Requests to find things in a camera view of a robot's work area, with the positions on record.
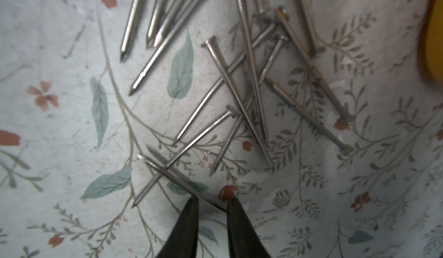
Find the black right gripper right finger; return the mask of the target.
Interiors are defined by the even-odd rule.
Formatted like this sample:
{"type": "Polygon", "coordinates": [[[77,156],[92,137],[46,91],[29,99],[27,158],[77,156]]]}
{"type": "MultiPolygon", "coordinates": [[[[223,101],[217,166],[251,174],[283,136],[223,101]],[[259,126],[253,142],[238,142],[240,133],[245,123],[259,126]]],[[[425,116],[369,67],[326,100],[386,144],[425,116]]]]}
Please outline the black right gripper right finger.
{"type": "Polygon", "coordinates": [[[236,197],[227,200],[228,249],[231,258],[270,258],[236,197]]]}

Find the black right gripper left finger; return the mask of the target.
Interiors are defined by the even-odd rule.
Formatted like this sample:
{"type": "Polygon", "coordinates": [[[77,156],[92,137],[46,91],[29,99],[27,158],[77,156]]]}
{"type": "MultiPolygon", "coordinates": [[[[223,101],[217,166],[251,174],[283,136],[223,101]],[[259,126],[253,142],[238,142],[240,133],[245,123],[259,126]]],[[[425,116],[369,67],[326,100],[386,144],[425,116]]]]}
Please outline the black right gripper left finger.
{"type": "Polygon", "coordinates": [[[169,238],[157,258],[195,258],[198,245],[199,201],[191,197],[185,204],[169,238]]]}

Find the yellow plastic storage box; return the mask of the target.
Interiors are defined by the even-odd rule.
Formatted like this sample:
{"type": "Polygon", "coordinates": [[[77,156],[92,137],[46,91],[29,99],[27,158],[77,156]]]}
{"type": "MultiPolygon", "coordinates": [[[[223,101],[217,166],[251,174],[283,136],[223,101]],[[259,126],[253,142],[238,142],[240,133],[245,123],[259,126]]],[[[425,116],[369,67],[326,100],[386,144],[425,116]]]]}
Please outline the yellow plastic storage box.
{"type": "Polygon", "coordinates": [[[419,34],[417,65],[424,82],[443,86],[443,0],[428,0],[419,34]]]}

